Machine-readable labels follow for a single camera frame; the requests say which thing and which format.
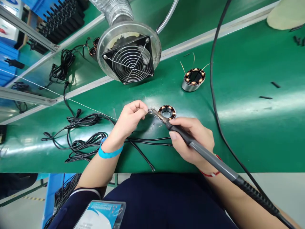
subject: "fan grille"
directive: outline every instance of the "fan grille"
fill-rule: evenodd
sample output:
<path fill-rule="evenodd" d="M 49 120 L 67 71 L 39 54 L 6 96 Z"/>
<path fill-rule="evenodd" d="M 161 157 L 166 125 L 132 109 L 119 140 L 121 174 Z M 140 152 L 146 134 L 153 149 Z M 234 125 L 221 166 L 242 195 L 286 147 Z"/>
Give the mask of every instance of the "fan grille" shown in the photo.
<path fill-rule="evenodd" d="M 152 75 L 151 54 L 141 45 L 122 47 L 113 56 L 112 69 L 123 83 L 141 81 Z"/>

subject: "blue wristband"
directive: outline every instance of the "blue wristband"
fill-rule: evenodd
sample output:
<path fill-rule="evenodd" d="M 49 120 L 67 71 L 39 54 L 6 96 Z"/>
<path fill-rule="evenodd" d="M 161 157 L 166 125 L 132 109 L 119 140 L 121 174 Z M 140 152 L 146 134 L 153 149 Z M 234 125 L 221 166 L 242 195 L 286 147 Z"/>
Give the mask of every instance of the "blue wristband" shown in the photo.
<path fill-rule="evenodd" d="M 107 159 L 107 158 L 112 158 L 112 157 L 115 157 L 115 156 L 119 155 L 122 152 L 124 145 L 121 148 L 119 148 L 118 150 L 116 150 L 116 151 L 114 151 L 112 153 L 104 153 L 104 151 L 102 150 L 101 147 L 102 147 L 102 143 L 106 140 L 106 138 L 103 138 L 101 140 L 101 144 L 99 145 L 99 149 L 98 149 L 99 156 L 101 158 Z"/>

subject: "hand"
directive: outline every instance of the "hand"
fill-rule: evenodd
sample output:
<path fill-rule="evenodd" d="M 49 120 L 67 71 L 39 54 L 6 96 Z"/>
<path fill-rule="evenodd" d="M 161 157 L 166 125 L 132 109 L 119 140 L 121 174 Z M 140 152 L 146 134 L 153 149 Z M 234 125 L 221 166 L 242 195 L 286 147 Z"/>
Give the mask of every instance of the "hand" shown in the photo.
<path fill-rule="evenodd" d="M 124 140 L 137 128 L 141 119 L 145 118 L 148 108 L 141 100 L 133 101 L 124 106 L 121 115 L 112 132 Z"/>
<path fill-rule="evenodd" d="M 211 153 L 214 148 L 213 132 L 205 128 L 198 119 L 179 117 L 169 121 L 172 125 L 181 125 L 188 131 L 201 145 Z M 170 131 L 169 135 L 177 152 L 187 162 L 196 165 L 201 171 L 204 166 L 211 166 L 199 153 L 186 145 L 180 134 Z"/>
<path fill-rule="evenodd" d="M 148 107 L 141 100 L 125 105 L 109 137 L 102 144 L 102 150 L 110 153 L 121 148 L 126 138 L 137 128 L 139 121 L 144 119 L 147 113 Z"/>

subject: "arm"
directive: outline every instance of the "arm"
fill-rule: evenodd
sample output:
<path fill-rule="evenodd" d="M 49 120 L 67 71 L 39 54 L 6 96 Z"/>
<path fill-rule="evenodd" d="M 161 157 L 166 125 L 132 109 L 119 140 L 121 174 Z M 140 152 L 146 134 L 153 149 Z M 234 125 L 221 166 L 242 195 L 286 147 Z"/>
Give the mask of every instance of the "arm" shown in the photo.
<path fill-rule="evenodd" d="M 126 138 L 136 129 L 139 121 L 144 119 L 147 113 L 147 106 L 140 100 L 125 105 L 112 132 L 102 144 L 102 150 L 105 153 L 111 153 L 120 149 Z M 113 176 L 119 157 L 120 154 L 104 159 L 96 154 L 85 168 L 75 189 L 106 188 Z"/>
<path fill-rule="evenodd" d="M 205 128 L 198 119 L 180 117 L 171 120 L 170 123 L 173 125 L 181 125 L 187 131 L 191 132 L 193 137 L 200 144 L 202 144 L 210 152 L 213 152 L 213 133 L 211 130 Z M 217 172 L 217 170 L 195 150 L 189 148 L 177 132 L 170 131 L 169 133 L 172 138 L 174 148 L 178 151 L 183 159 L 197 166 L 197 168 L 205 174 Z M 263 207 L 245 194 L 240 188 L 230 182 L 221 173 L 215 177 L 206 177 L 206 179 L 218 194 L 230 217 L 240 228 L 287 228 L 281 221 L 268 213 Z M 282 210 L 280 210 L 280 212 L 296 228 L 301 229 L 301 227 L 297 225 L 297 223 L 294 222 L 294 220 L 291 219 L 286 213 L 284 213 Z"/>

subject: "id card holder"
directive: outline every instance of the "id card holder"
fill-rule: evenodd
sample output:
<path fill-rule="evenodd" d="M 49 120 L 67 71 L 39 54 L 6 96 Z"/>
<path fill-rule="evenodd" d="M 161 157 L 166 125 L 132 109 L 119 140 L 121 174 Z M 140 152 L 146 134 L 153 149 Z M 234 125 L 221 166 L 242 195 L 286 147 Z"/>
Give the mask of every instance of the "id card holder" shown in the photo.
<path fill-rule="evenodd" d="M 74 229 L 119 229 L 125 209 L 125 202 L 93 200 Z"/>

